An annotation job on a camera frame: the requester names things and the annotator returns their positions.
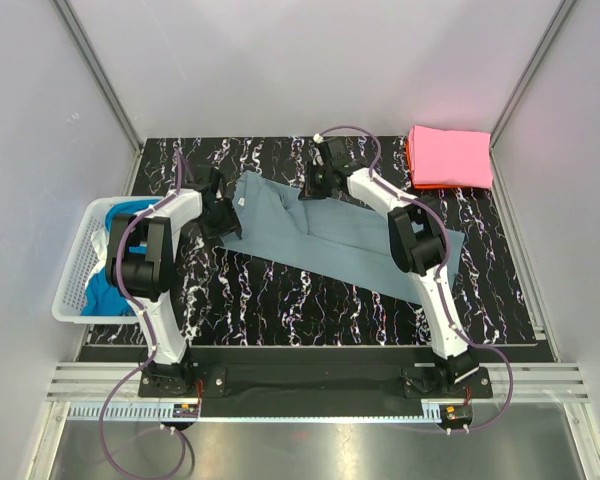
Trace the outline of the grey-blue t shirt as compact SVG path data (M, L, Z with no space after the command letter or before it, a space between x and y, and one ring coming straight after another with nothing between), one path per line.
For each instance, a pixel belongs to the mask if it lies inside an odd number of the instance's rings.
M301 201L298 189L252 171L237 181L233 206L242 235L226 236L226 249L421 303L391 256L387 220L375 211L333 198Z

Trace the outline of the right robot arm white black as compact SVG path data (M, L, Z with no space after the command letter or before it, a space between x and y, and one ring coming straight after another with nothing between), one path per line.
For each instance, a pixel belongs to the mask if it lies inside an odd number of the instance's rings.
M431 203L398 189L351 158L340 137L316 134L311 146L315 154L306 163L299 198L322 200L341 191L371 207L387 221L394 263L415 284L430 330L434 367L420 380L412 379L411 386L422 394L466 396L479 363L465 338L449 285L449 234Z

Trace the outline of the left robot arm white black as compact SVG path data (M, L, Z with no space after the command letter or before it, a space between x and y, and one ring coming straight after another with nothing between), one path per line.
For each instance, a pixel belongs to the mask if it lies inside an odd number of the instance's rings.
M184 395L201 386L194 360L171 303L181 229L191 222L219 241L242 236L226 180L219 169L201 167L181 185L137 213L117 213L109 231L105 277L131 307L147 344L142 380L161 393Z

